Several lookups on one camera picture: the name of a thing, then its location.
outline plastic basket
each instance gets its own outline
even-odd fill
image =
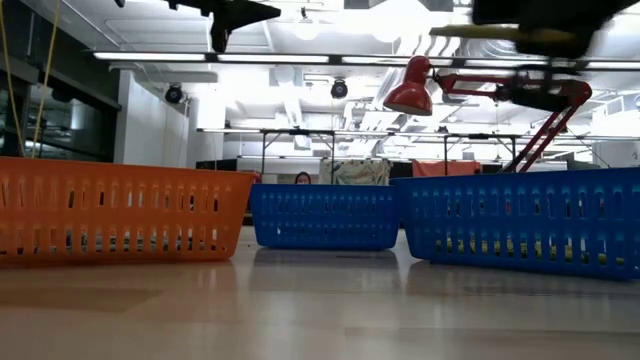
[[[640,169],[393,183],[416,258],[616,279],[638,273]]]
[[[0,265],[233,256],[252,174],[0,158]]]
[[[273,248],[383,250],[398,216],[389,186],[254,185],[258,244]]]

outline person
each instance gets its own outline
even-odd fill
[[[301,172],[296,175],[296,184],[311,184],[311,175],[306,172]]]

